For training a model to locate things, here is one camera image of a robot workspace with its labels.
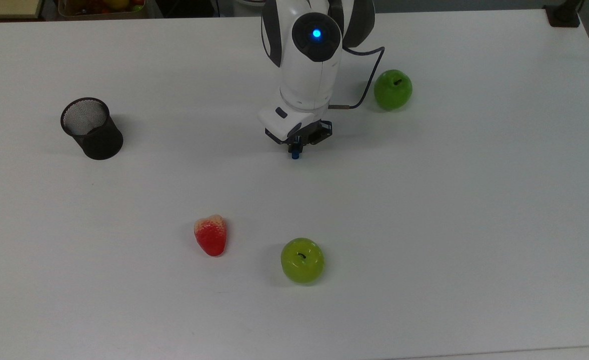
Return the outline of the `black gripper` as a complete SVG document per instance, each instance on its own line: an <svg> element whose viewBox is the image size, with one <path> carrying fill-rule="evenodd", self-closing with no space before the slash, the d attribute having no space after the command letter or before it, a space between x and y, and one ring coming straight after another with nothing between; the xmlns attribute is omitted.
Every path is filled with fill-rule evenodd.
<svg viewBox="0 0 589 360"><path fill-rule="evenodd" d="M294 130L285 140L279 139L268 129L265 129L265 134L278 145L288 145L288 153L302 153L305 145L316 145L332 136L333 123L318 120L306 126L297 126Z"/></svg>

